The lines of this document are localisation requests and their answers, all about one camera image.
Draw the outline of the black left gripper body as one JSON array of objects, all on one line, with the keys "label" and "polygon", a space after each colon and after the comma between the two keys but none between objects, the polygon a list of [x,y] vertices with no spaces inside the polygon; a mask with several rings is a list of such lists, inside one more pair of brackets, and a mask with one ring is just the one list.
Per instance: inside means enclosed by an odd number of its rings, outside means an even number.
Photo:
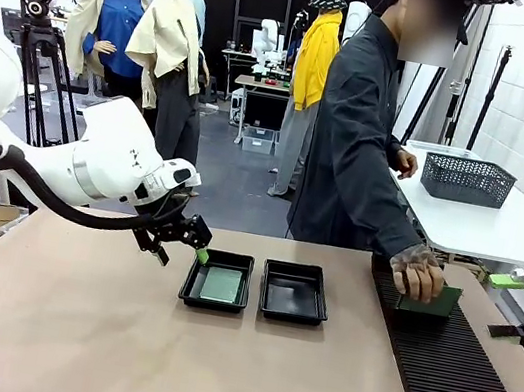
[{"label": "black left gripper body", "polygon": [[183,215],[175,216],[162,223],[152,224],[145,230],[154,242],[184,242],[188,233],[189,219]]}]

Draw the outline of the person's right hand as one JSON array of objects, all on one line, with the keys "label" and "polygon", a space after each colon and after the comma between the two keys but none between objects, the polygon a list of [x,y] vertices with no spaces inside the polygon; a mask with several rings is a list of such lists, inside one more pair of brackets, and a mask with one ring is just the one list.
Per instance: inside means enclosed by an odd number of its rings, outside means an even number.
[{"label": "person's right hand", "polygon": [[393,282],[401,295],[430,303],[444,287],[443,271],[427,245],[414,245],[390,258]]}]

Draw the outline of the person's left hand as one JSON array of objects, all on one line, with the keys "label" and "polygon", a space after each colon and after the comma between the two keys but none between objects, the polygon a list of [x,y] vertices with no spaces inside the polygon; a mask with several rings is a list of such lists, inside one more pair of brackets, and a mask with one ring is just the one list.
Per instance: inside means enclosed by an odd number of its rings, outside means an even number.
[{"label": "person's left hand", "polygon": [[402,148],[398,150],[396,156],[395,170],[398,172],[397,178],[399,180],[405,180],[413,177],[419,167],[417,158],[412,153],[407,152],[407,150]]}]

